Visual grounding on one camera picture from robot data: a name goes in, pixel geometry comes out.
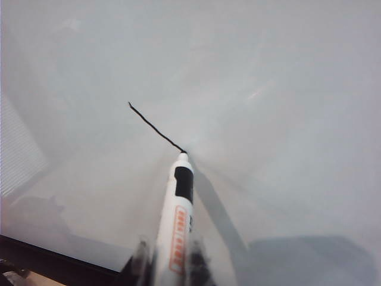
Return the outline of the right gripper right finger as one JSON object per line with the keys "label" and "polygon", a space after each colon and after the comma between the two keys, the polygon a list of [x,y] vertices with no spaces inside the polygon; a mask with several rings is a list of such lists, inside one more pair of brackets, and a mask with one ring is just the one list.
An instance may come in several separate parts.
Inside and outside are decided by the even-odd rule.
{"label": "right gripper right finger", "polygon": [[209,263],[202,236],[192,234],[188,245],[188,285],[215,285]]}

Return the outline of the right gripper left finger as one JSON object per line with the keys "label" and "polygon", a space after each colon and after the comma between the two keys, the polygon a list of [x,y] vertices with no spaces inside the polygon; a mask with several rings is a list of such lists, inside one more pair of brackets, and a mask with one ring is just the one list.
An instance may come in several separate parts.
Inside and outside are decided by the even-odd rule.
{"label": "right gripper left finger", "polygon": [[141,235],[133,254],[120,273],[120,285],[150,285],[152,268],[151,243]]}

